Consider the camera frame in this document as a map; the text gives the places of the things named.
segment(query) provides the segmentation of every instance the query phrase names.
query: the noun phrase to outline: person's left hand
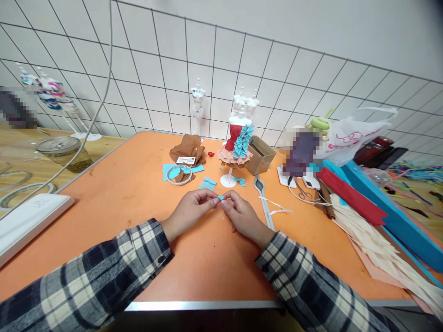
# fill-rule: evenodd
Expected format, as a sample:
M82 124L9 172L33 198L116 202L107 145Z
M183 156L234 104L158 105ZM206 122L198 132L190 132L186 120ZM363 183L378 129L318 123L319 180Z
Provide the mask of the person's left hand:
M220 203L218 195L209 189L198 189L186 193L172 215L161 223L168 242L194 226L208 211Z

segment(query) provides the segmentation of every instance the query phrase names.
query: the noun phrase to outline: glass cup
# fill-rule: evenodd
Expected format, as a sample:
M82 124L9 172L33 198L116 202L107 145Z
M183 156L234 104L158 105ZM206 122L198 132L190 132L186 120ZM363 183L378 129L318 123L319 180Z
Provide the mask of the glass cup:
M53 162L60 165L66 165L80 149L81 142L78 138L60 136L52 137L41 142L36 150L48 157ZM72 173L80 173L93 164L88 151L84 148L77 158L66 168Z

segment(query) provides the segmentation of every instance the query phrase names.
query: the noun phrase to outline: orange table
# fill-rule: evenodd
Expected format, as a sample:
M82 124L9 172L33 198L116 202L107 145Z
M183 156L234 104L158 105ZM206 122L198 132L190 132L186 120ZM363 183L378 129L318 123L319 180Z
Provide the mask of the orange table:
M76 203L3 266L0 300L128 227L152 217L164 220L205 177L219 182L228 172L227 167L220 169L216 156L207 156L205 170L196 173L194 181L184 186L163 181L162 164L173 163L169 150L181 139L172 134L138 133L62 188L60 193ZM205 139L203 145L206 152L216 152L221 142ZM293 210L272 216L275 229L309 247L320 262L372 305L415 305L404 290L373 280L345 233L320 210L297 200L280 185L276 168L281 157L277 150L270 171L260 174L266 197ZM248 183L234 189L265 222L254 177L246 169L234 170L233 175ZM227 190L220 184L215 188L218 195ZM223 216L218 207L182 234L172 245L175 258L128 310L278 306L276 294L254 263L259 249L238 232L233 234L229 219Z

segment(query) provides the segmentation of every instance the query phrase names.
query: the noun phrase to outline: person's right hand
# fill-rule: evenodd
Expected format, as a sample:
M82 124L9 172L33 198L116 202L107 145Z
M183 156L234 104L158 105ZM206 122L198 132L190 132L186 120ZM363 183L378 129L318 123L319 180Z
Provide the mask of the person's right hand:
M266 248L275 232L261 222L249 202L241 198L234 190L228 191L223 198L221 207L235 228L254 241L260 249Z

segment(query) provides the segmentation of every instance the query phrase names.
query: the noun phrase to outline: plaid shirt sleeve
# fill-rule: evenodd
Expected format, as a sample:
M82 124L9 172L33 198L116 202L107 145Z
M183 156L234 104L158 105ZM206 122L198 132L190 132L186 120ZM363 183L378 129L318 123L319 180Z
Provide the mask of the plaid shirt sleeve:
M155 219L127 229L0 303L0 330L97 330L146 289L173 256Z
M398 331L310 250L282 232L275 234L256 263L306 331Z

